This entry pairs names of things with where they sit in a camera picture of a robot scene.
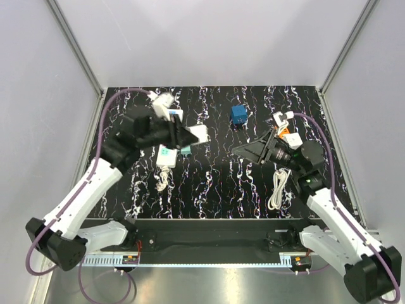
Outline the orange power strip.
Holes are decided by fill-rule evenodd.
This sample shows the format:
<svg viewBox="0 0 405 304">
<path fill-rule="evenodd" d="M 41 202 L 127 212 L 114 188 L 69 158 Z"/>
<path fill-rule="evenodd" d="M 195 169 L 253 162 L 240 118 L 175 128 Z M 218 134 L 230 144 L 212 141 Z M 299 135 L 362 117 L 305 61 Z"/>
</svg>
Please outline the orange power strip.
<svg viewBox="0 0 405 304">
<path fill-rule="evenodd" d="M 288 129 L 288 125 L 283 125 L 283 126 L 281 126 L 281 127 L 275 127 L 275 130 L 276 130 L 276 135 L 275 135 L 275 137 L 276 137 L 277 139 L 284 140 L 284 137 L 285 137 L 287 134 L 290 134 L 290 131 L 289 131 L 289 129 Z"/>
</svg>

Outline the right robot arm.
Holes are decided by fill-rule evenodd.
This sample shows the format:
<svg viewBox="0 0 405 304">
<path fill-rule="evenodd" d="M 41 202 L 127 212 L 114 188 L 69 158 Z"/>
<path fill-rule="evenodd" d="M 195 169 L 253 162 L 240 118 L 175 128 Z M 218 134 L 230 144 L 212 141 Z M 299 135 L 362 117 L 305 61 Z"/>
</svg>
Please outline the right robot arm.
<svg viewBox="0 0 405 304">
<path fill-rule="evenodd" d="M 309 220 L 301 220 L 287 235 L 291 249 L 307 248 L 321 256 L 343 277 L 348 292 L 359 303 L 382 298 L 391 291 L 396 293 L 394 301 L 400 300 L 401 254 L 371 236 L 337 199 L 321 172 L 324 156 L 320 143 L 304 141 L 293 149 L 276 130 L 270 130 L 232 152 L 258 165 L 273 162 L 290 169 L 296 196 L 333 234 L 328 236 Z"/>
</svg>

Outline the white usb charger plug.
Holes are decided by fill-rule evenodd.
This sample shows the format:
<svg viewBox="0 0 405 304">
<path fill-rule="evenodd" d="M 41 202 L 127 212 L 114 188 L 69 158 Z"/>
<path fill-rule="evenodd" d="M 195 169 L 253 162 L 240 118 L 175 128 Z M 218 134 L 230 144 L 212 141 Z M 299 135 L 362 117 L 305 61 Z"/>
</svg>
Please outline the white usb charger plug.
<svg viewBox="0 0 405 304">
<path fill-rule="evenodd" d="M 187 130 L 198 138 L 198 144 L 206 143 L 209 140 L 208 128 L 204 124 L 187 127 Z"/>
</svg>

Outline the teal charger plug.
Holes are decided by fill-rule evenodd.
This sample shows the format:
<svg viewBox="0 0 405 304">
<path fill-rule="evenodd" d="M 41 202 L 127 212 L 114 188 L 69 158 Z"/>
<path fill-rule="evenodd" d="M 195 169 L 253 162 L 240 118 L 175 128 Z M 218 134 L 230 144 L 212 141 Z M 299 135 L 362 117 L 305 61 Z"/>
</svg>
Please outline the teal charger plug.
<svg viewBox="0 0 405 304">
<path fill-rule="evenodd" d="M 189 155 L 191 155 L 192 153 L 191 153 L 191 147 L 190 146 L 186 146 L 186 147 L 184 147 L 184 148 L 181 148 L 180 149 L 180 154 L 182 155 L 182 156 L 189 156 Z"/>
</svg>

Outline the white multicolour power strip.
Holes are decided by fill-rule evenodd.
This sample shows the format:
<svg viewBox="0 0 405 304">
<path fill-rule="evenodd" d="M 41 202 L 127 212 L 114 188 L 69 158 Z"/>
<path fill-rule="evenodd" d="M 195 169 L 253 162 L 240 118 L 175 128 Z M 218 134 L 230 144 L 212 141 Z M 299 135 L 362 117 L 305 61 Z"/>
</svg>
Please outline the white multicolour power strip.
<svg viewBox="0 0 405 304">
<path fill-rule="evenodd" d="M 169 114 L 178 115 L 179 119 L 182 120 L 184 111 L 181 109 L 169 109 Z M 159 168 L 175 168 L 177 162 L 177 153 L 178 151 L 176 149 L 168 149 L 166 146 L 161 144 L 158 150 L 156 166 Z"/>
</svg>

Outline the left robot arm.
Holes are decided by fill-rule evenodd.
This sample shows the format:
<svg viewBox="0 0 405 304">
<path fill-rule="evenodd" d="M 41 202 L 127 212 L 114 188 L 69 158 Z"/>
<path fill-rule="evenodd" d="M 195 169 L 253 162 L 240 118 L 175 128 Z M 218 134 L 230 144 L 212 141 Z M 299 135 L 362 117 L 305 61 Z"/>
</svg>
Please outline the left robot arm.
<svg viewBox="0 0 405 304">
<path fill-rule="evenodd" d="M 122 117 L 118 132 L 98 147 L 88 171 L 66 198 L 44 218 L 31 218 L 25 226 L 37 250 L 57 267 L 69 271 L 88 253 L 110 246 L 131 250 L 137 229 L 124 218 L 82 228 L 84 220 L 102 196 L 140 158 L 143 149 L 164 145 L 169 149 L 202 144 L 208 140 L 204 124 L 186 127 L 177 114 L 165 117 L 138 116 L 130 111 Z"/>
</svg>

